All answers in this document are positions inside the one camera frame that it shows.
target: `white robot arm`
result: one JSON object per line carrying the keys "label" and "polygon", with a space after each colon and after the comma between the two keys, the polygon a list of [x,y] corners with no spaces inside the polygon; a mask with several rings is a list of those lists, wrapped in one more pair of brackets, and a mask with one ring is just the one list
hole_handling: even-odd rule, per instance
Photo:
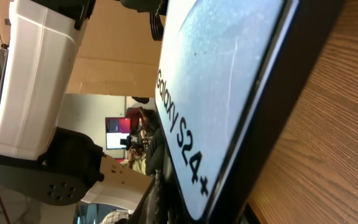
{"label": "white robot arm", "polygon": [[[82,151],[76,146],[65,149],[56,146],[77,134],[58,129],[57,118],[94,1],[76,1],[71,6],[59,5],[58,1],[53,3],[14,0],[9,6],[11,41],[1,89],[0,162],[1,159],[9,160],[7,164],[2,164],[16,168],[30,166],[34,173],[26,176],[26,172],[21,174],[18,170],[18,173],[2,172],[1,175],[4,179],[7,175],[17,175],[21,181],[36,178],[32,175],[44,175],[48,179],[48,171],[62,166],[59,172],[67,176],[50,176],[48,182],[39,186],[39,190],[42,189],[39,193],[33,189],[33,193],[29,194],[26,192],[29,186],[25,185],[12,187],[6,182],[7,187],[55,205],[71,204],[82,199],[88,203],[105,203],[135,210],[150,184],[150,177],[103,155],[101,148],[86,136],[76,137],[79,142],[89,142]],[[65,137],[57,143],[60,133],[64,133]],[[52,155],[53,147],[60,151]],[[57,162],[65,159],[69,163],[72,157],[82,158],[84,164],[65,167]],[[94,171],[88,172],[87,166],[92,163],[95,163]]]}

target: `person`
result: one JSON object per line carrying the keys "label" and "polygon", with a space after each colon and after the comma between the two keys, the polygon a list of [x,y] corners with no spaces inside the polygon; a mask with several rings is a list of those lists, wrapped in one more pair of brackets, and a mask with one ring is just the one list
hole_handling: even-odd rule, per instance
{"label": "person", "polygon": [[146,151],[145,173],[155,174],[156,170],[162,170],[164,166],[165,140],[161,128],[154,132],[153,139]]}
{"label": "person", "polygon": [[131,132],[136,132],[139,129],[139,119],[142,120],[143,127],[146,128],[148,125],[147,117],[144,113],[143,107],[128,108],[125,114],[126,118],[131,119]]}
{"label": "person", "polygon": [[[141,106],[138,108],[128,108],[125,117],[131,119],[132,135],[144,129],[149,136],[152,136],[160,126],[155,111],[144,109]],[[139,119],[142,120],[143,127],[139,127]]]}
{"label": "person", "polygon": [[116,210],[106,215],[100,224],[125,224],[127,223],[128,219],[128,211]]}
{"label": "person", "polygon": [[129,149],[128,160],[123,161],[121,164],[141,174],[146,174],[146,154],[137,151],[133,146]]}
{"label": "person", "polygon": [[121,164],[127,165],[141,174],[153,175],[156,170],[162,170],[164,165],[165,141],[161,128],[158,128],[145,153],[137,151],[134,146],[129,149],[128,160]]}

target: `white plastic casing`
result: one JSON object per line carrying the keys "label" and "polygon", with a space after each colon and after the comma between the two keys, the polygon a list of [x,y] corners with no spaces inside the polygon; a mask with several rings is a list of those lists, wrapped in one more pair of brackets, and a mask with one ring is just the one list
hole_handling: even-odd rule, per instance
{"label": "white plastic casing", "polygon": [[30,0],[9,6],[11,40],[0,104],[0,155],[37,160],[58,112],[86,28]]}

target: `wood grain surface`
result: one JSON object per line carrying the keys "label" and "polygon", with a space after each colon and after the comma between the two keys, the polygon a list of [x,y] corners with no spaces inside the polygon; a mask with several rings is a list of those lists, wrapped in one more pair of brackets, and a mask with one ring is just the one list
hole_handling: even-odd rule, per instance
{"label": "wood grain surface", "polygon": [[358,0],[345,5],[249,203],[261,223],[358,223]]}

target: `black metal bracket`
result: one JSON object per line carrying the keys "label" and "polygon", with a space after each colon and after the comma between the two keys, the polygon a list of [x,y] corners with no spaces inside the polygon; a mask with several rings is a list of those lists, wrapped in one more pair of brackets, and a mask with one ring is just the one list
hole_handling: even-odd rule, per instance
{"label": "black metal bracket", "polygon": [[37,161],[0,155],[0,185],[50,205],[79,202],[96,181],[102,148],[86,135],[57,128]]}
{"label": "black metal bracket", "polygon": [[92,15],[96,0],[32,0],[75,20],[74,28],[81,29],[85,19]]}

